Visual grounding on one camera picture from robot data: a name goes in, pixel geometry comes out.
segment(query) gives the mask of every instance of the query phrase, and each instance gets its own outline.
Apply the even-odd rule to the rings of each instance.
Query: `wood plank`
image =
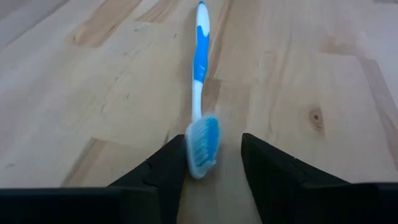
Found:
[[[0,187],[106,185],[189,125],[198,2],[102,3],[68,1],[0,52]],[[259,223],[239,155],[245,131],[351,182],[398,180],[394,32],[376,29],[395,4],[207,5],[202,105],[223,139],[209,176],[187,177],[181,223]],[[72,44],[82,24],[91,28]]]
[[[63,187],[105,187],[133,170],[152,153],[92,138],[63,181]]]
[[[30,0],[19,1],[19,4],[17,1],[1,2],[1,10],[5,12],[0,15],[0,51],[68,1]]]

